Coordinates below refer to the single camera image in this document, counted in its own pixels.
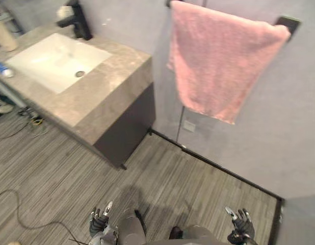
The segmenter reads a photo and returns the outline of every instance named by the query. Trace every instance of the marble countertop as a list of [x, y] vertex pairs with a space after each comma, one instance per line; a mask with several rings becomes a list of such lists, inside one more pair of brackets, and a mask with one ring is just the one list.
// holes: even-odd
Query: marble countertop
[[[73, 37], [72, 27], [59, 28], [55, 24], [38, 27], [17, 39], [16, 50], [6, 52], [0, 48], [0, 62], [52, 33]], [[94, 144], [152, 83], [151, 56], [101, 37], [78, 40], [112, 55], [63, 92], [54, 93], [18, 70], [14, 70], [14, 77], [0, 79], [40, 113], [53, 116], [87, 143]]]

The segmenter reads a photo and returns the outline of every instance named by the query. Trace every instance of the blue bottle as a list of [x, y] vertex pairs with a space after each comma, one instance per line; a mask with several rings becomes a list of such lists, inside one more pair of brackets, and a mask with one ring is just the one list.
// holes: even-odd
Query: blue bottle
[[2, 63], [0, 63], [0, 74], [6, 78], [11, 78], [14, 76], [14, 72]]

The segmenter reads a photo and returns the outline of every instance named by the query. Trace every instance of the faucet handle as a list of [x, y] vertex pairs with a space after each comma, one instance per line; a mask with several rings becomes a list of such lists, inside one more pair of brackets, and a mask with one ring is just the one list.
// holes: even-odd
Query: faucet handle
[[66, 6], [77, 6], [79, 5], [79, 0], [69, 0], [67, 3], [66, 3]]

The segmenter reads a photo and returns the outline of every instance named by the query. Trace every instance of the soap dispenser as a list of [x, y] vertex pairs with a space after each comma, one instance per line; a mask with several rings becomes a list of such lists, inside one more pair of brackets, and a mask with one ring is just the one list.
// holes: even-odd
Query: soap dispenser
[[16, 39], [2, 21], [0, 21], [0, 46], [9, 52], [18, 47]]

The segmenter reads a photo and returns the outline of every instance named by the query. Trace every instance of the gray wall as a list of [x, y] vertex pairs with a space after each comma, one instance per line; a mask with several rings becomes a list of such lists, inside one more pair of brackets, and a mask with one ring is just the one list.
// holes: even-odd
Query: gray wall
[[[12, 8], [30, 29], [54, 20], [60, 4], [19, 2]], [[96, 34], [153, 54], [154, 128], [175, 139], [181, 103], [166, 68], [171, 23], [165, 0], [82, 2]], [[207, 7], [269, 23], [281, 14], [303, 21], [256, 83], [235, 126], [185, 110], [196, 131], [182, 129], [179, 142], [287, 199], [278, 244], [315, 244], [315, 0], [208, 0]]]
[[1, 0], [27, 32], [56, 19], [56, 11], [67, 0]]

